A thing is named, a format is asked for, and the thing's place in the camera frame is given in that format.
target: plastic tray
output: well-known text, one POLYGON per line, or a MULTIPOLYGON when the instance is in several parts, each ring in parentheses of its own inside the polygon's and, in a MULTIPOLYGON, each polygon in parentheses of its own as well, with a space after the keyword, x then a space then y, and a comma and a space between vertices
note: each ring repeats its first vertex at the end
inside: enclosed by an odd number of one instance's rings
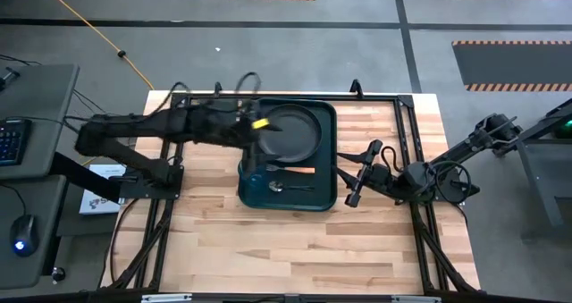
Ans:
POLYGON ((314 174, 291 173, 283 170, 268 172, 259 167, 249 177, 242 177, 239 165, 239 197, 246 205, 254 208, 325 211, 330 209, 338 197, 337 175, 335 172, 337 152, 336 110, 323 101, 261 98, 263 114, 278 105, 295 104, 310 110, 322 127, 322 142, 316 152, 304 161, 293 164, 272 162, 279 166, 313 167, 314 174), (270 181, 280 181, 285 185, 314 186, 314 191, 283 190, 280 193, 268 189, 270 181))

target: gray floor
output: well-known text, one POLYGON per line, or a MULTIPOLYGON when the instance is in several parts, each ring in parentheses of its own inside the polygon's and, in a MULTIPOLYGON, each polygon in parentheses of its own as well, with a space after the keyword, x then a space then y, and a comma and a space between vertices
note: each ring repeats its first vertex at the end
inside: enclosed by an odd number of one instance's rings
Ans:
MULTIPOLYGON (((395 0, 66 0, 95 20, 397 22, 395 0)), ((572 24, 572 0, 404 0, 408 21, 450 24, 572 24)), ((0 0, 0 17, 71 19, 55 0, 0 0)), ((232 87, 257 71, 264 89, 345 91, 354 78, 370 92, 410 92, 396 29, 102 28, 158 88, 232 87)), ((452 40, 570 40, 572 32, 411 31, 424 93, 439 97, 450 144, 491 113, 527 127, 569 93, 471 93, 463 88, 452 40)), ((0 53, 42 63, 78 63, 77 89, 108 112, 140 112, 145 84, 96 34, 82 27, 0 26, 0 53)), ((483 153, 467 162, 482 192, 467 202, 469 233, 484 290, 526 298, 572 298, 570 248, 520 234, 543 219, 516 154, 483 153)), ((84 282, 40 283, 30 293, 94 289, 106 248, 102 236, 72 238, 58 257, 84 282)), ((0 292, 0 296, 20 295, 0 292)))

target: wooden table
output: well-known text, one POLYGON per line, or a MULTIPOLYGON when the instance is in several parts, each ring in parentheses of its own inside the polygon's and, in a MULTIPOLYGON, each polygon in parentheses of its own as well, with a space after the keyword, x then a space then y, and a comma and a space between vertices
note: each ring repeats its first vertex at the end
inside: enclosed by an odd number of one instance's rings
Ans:
MULTIPOLYGON (((146 113, 155 109, 165 94, 150 92, 146 113)), ((431 160, 448 148, 437 97, 413 97, 425 158, 431 160)), ((332 105, 338 113, 339 152, 360 153, 372 139, 380 139, 399 153, 391 103, 332 105)), ((136 149, 158 157, 161 141, 138 139, 136 149)), ((185 145, 185 180, 173 211, 161 291, 422 293, 408 206, 395 206, 387 197, 364 189, 359 207, 350 208, 344 205, 348 191, 338 179, 339 198, 327 212, 249 208, 237 196, 240 155, 237 149, 185 145)), ((353 174, 359 168, 340 158, 339 166, 353 174)), ((148 207, 149 201, 139 201, 120 229, 114 257, 117 274, 141 246, 148 207)), ((449 204, 435 204, 435 214, 445 253, 478 288, 463 217, 449 204)), ((147 278, 154 258, 149 262, 147 278)), ((429 263, 433 283, 437 284, 432 255, 429 263)), ((102 285, 108 283, 107 273, 102 285)))

